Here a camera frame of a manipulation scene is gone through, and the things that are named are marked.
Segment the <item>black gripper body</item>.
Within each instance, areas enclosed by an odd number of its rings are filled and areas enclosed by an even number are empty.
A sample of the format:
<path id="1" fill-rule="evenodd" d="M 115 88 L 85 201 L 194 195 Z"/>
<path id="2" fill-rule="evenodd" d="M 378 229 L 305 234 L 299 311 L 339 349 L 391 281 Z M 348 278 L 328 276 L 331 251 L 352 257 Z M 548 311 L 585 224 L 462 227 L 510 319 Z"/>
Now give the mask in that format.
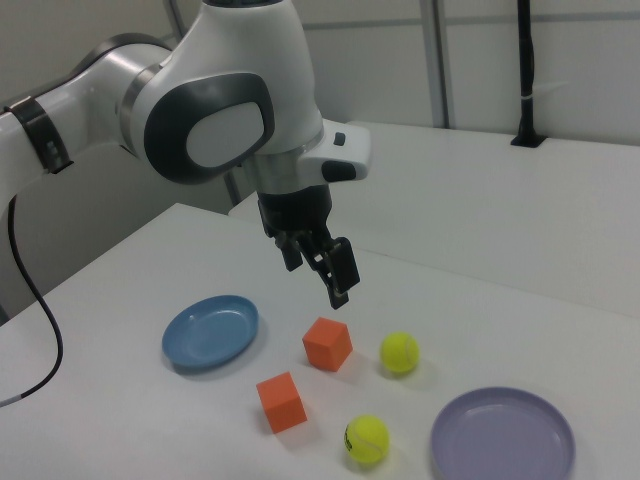
<path id="1" fill-rule="evenodd" d="M 331 238 L 326 222 L 332 208 L 327 185 L 288 194 L 258 194 L 262 225 L 269 238 L 281 233 L 305 232 L 318 240 Z"/>

